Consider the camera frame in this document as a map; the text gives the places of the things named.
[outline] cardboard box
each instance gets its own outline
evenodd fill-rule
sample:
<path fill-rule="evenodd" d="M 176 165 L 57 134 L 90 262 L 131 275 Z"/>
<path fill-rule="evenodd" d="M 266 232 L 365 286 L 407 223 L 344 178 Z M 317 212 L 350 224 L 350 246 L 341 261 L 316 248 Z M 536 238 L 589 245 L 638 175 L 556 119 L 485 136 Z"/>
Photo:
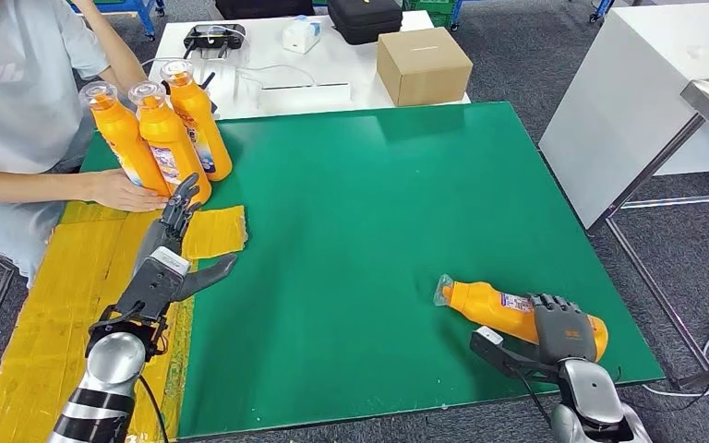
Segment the cardboard box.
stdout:
<path fill-rule="evenodd" d="M 379 35 L 377 72 L 396 106 L 455 102 L 472 61 L 444 28 Z"/>

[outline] orange bottle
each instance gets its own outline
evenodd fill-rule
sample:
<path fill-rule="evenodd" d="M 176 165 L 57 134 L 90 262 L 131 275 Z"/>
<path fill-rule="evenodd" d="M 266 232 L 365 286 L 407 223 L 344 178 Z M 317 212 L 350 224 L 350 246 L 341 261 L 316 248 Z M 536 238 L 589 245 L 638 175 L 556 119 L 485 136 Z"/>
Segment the orange bottle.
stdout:
<path fill-rule="evenodd" d="M 534 306 L 528 298 L 497 291 L 483 281 L 461 283 L 444 274 L 434 294 L 436 305 L 448 305 L 483 326 L 510 334 L 533 344 L 539 343 L 534 323 Z M 594 330 L 598 362 L 607 348 L 607 327 L 599 317 L 589 315 Z"/>
<path fill-rule="evenodd" d="M 197 173 L 199 192 L 191 201 L 210 198 L 210 182 L 202 171 L 186 127 L 165 101 L 161 85 L 143 81 L 129 91 L 129 100 L 139 107 L 139 133 L 148 142 L 153 158 L 171 192 L 192 173 Z"/>
<path fill-rule="evenodd" d="M 134 114 L 118 100 L 115 86 L 94 81 L 80 91 L 80 99 L 90 107 L 96 127 L 113 150 L 129 180 L 137 186 L 170 197 L 159 166 L 153 160 L 148 143 L 139 135 Z"/>
<path fill-rule="evenodd" d="M 170 85 L 170 102 L 186 125 L 202 169 L 210 180 L 223 180 L 232 171 L 232 160 L 210 111 L 210 98 L 194 81 L 194 67 L 187 60 L 176 60 L 162 66 L 161 73 Z"/>

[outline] yellow cardboard piece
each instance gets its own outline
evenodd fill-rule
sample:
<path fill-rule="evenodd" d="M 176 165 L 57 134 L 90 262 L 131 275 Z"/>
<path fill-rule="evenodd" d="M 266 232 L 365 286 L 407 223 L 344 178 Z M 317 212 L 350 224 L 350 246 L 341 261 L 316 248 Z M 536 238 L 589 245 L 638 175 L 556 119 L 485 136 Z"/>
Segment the yellow cardboard piece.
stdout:
<path fill-rule="evenodd" d="M 187 259 L 217 257 L 222 251 L 243 249 L 248 239 L 246 215 L 242 206 L 226 210 L 203 210 L 194 214 L 184 237 L 183 252 Z"/>
<path fill-rule="evenodd" d="M 56 228 L 2 357 L 0 443 L 40 442 L 52 432 L 82 377 L 88 326 L 126 288 L 142 236 L 160 216 L 154 211 L 120 218 L 92 206 L 98 205 L 72 207 L 67 223 Z M 214 257 L 241 250 L 246 240 L 243 214 L 243 207 L 196 214 L 184 242 L 193 254 L 184 255 Z M 183 399 L 192 300 L 169 309 L 170 328 L 164 334 L 168 354 L 154 357 L 143 372 L 171 437 L 177 435 Z M 137 408 L 127 441 L 161 441 L 147 393 L 140 384 L 135 392 Z"/>

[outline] person's hand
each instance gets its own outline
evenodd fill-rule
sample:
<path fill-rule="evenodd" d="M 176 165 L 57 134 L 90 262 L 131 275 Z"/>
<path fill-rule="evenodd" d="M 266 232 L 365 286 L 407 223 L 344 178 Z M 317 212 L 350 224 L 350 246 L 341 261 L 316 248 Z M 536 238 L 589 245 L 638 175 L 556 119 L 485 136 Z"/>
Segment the person's hand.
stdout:
<path fill-rule="evenodd" d="M 100 173 L 79 174 L 85 200 L 95 201 L 108 208 L 129 212 L 161 210 L 167 197 L 156 191 L 133 184 L 123 169 Z"/>

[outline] clear bottle cap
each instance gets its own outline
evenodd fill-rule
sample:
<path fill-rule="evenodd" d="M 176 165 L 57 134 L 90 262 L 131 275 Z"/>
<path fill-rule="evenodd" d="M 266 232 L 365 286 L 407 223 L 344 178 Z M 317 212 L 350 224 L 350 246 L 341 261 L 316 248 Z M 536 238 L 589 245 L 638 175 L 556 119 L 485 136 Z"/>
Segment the clear bottle cap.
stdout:
<path fill-rule="evenodd" d="M 436 291 L 433 293 L 433 304 L 436 306 L 449 306 L 452 298 L 452 288 L 455 280 L 447 274 L 441 274 L 439 282 L 436 284 Z"/>
<path fill-rule="evenodd" d="M 175 60 L 162 66 L 160 71 L 170 86 L 185 86 L 194 81 L 194 66 L 188 60 Z"/>
<path fill-rule="evenodd" d="M 106 81 L 93 81 L 80 90 L 79 97 L 92 110 L 103 111 L 118 103 L 118 90 Z"/>
<path fill-rule="evenodd" d="M 164 105 L 164 86 L 152 81 L 143 81 L 129 90 L 129 100 L 141 108 L 158 108 Z"/>

